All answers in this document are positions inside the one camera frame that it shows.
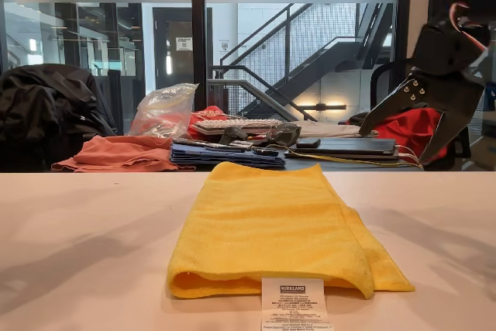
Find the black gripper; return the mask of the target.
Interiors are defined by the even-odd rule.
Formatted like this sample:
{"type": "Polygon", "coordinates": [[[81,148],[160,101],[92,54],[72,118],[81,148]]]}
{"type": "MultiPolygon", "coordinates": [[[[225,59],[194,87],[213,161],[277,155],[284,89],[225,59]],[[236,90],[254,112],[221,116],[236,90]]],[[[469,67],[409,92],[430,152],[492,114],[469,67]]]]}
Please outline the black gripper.
{"type": "Polygon", "coordinates": [[[470,65],[487,51],[490,38],[486,24],[424,25],[412,54],[410,75],[367,114],[360,135],[369,136],[376,125],[402,110],[426,104],[441,112],[441,116],[421,161],[436,157],[459,135],[462,150],[455,154],[470,158],[467,127],[484,90],[481,79],[470,76],[470,65]]]}

